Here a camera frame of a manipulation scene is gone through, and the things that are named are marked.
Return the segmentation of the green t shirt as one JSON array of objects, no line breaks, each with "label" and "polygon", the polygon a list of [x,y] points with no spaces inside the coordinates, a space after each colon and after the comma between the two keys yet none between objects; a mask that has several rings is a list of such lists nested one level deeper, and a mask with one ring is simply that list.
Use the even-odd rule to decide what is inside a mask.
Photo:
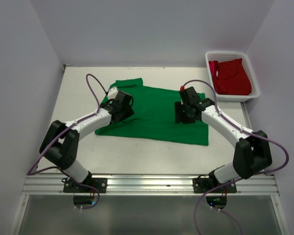
[{"label": "green t shirt", "polygon": [[208,125],[198,121],[175,123],[174,104],[181,100],[178,91],[148,87],[142,78],[117,80],[117,87],[134,98],[134,114],[124,121],[100,128],[96,135],[170,141],[207,146]]}]

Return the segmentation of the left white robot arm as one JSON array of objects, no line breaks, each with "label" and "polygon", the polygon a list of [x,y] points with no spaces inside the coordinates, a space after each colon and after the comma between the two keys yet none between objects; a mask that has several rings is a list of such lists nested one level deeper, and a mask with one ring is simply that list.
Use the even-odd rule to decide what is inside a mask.
[{"label": "left white robot arm", "polygon": [[79,191],[89,191],[92,186],[90,172],[77,160],[79,141],[100,128],[119,123],[132,116],[133,102],[134,98],[130,94],[110,90],[108,101],[101,103],[99,110],[77,120],[52,122],[39,153],[74,179],[74,185]]}]

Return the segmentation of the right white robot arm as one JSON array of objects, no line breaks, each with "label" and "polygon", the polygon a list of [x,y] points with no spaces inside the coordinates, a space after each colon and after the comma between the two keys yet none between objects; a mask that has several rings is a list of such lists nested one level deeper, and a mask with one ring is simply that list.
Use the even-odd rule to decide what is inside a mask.
[{"label": "right white robot arm", "polygon": [[201,99],[193,87],[181,87],[180,102],[175,102],[175,123],[203,122],[220,133],[234,147],[232,162],[223,165],[208,174],[199,176],[200,186],[209,186],[213,192],[220,192],[226,183],[237,178],[248,179],[272,164],[269,143],[263,138],[263,131],[253,132],[233,119],[229,119],[235,128],[225,121],[215,102],[210,98]]}]

